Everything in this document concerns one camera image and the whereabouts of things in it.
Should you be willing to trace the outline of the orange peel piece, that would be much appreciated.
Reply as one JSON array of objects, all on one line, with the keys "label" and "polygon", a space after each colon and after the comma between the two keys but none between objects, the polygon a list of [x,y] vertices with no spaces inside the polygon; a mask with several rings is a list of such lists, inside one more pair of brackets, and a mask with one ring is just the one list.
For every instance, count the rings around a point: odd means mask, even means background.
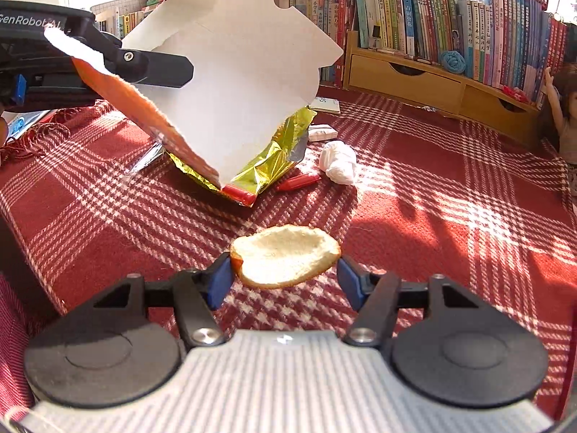
[{"label": "orange peel piece", "polygon": [[328,233],[297,225],[238,237],[230,246],[234,273],[258,289],[294,287],[331,269],[340,257],[340,245]]}]

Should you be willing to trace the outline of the thin white blue booklet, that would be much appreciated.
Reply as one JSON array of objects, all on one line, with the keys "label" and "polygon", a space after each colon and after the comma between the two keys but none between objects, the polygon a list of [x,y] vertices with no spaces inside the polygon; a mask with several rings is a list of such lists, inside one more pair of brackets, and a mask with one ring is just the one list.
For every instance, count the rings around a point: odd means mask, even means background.
[{"label": "thin white blue booklet", "polygon": [[340,114],[339,100],[326,97],[316,97],[309,105],[310,110],[317,113]]}]

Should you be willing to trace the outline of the gold foil snack bag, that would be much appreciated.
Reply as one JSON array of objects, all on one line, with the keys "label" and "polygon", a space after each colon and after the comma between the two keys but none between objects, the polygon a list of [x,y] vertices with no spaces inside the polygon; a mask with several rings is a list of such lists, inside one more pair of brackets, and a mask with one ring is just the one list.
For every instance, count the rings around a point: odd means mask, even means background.
[{"label": "gold foil snack bag", "polygon": [[203,178],[174,154],[169,153],[168,157],[181,172],[205,189],[242,206],[251,207],[260,193],[288,174],[304,159],[309,139],[309,127],[316,115],[314,110],[303,108],[287,118],[285,123],[278,128],[268,146],[221,189]]}]

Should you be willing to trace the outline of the small striped packet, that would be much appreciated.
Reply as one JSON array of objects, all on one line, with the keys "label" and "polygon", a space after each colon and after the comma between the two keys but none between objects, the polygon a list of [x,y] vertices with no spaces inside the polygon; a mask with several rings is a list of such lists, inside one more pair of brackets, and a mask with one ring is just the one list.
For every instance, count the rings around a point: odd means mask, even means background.
[{"label": "small striped packet", "polygon": [[308,141],[311,143],[331,141],[338,137],[338,131],[328,124],[311,125],[308,128]]}]

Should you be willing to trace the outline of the white tissue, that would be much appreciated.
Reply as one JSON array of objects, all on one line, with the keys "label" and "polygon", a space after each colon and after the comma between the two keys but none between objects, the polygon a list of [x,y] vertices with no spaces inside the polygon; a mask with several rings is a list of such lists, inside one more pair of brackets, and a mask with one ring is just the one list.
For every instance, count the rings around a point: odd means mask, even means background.
[{"label": "white tissue", "polygon": [[323,146],[319,168],[338,185],[353,185],[356,177],[357,157],[355,150],[342,141],[331,141]]}]

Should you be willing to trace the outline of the wooden drawer shelf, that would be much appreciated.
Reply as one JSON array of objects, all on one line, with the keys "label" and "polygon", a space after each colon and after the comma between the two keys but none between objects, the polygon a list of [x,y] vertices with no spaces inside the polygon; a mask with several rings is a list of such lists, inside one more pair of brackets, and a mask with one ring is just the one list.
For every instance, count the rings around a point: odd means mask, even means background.
[{"label": "wooden drawer shelf", "polygon": [[414,106],[430,106],[449,116],[481,123],[518,143],[539,143],[538,110],[502,91],[440,66],[359,46],[347,33],[343,86],[379,93]]}]

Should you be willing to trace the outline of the orange white cardboard box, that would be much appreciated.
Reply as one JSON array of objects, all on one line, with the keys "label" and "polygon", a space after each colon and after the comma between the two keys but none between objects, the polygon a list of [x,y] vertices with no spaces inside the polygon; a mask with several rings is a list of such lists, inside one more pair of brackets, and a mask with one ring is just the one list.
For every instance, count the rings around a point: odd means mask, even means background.
[{"label": "orange white cardboard box", "polygon": [[54,27],[44,35],[85,84],[220,188],[313,101],[320,69],[342,53],[275,0],[165,0],[136,26],[122,48],[187,57],[194,76],[182,88],[130,83],[86,43]]}]

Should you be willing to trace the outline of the book row on shelf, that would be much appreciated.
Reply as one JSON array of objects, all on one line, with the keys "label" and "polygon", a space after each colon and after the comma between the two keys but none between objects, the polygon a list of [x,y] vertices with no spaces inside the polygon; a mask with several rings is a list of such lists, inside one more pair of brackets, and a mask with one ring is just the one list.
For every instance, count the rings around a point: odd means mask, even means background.
[{"label": "book row on shelf", "polygon": [[576,63],[576,26],[535,0],[356,0],[360,46],[440,65],[459,51],[463,75],[541,104],[545,69]]}]

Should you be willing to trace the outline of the red plaid blanket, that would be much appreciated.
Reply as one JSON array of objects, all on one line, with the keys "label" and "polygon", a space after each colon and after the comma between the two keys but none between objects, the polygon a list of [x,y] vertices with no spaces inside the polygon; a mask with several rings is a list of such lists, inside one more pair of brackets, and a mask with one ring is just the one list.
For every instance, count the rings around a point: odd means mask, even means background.
[{"label": "red plaid blanket", "polygon": [[317,121],[355,150],[356,180],[269,189],[250,207],[209,192],[105,102],[61,110],[33,157],[1,167],[1,274],[21,303],[15,345],[121,277],[204,268],[236,237],[294,224],[330,233],[372,272],[443,274],[538,335],[550,360],[535,400],[560,416],[574,385],[576,217],[561,159],[477,123],[328,90]]}]

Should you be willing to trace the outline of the brown haired doll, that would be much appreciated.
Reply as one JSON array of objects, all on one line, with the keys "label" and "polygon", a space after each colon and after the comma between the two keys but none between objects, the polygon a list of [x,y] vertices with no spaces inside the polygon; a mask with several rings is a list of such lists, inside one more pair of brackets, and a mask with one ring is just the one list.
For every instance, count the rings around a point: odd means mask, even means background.
[{"label": "brown haired doll", "polygon": [[576,63],[565,65],[556,75],[545,69],[545,92],[559,135],[559,154],[576,166]]}]

